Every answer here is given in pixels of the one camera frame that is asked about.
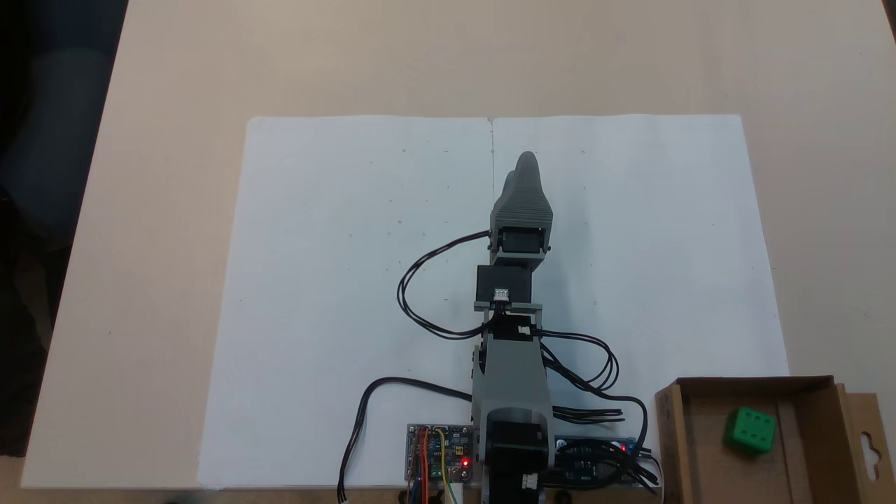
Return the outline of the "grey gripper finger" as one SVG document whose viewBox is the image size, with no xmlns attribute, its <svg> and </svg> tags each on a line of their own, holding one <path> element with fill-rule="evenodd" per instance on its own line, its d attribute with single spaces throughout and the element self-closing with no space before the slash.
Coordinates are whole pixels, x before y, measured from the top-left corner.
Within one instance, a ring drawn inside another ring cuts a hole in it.
<svg viewBox="0 0 896 504">
<path fill-rule="evenodd" d="M 524 152 L 505 177 L 491 211 L 491 230 L 533 228 L 547 232 L 552 223 L 553 211 L 542 188 L 540 164 L 535 153 Z"/>
</svg>

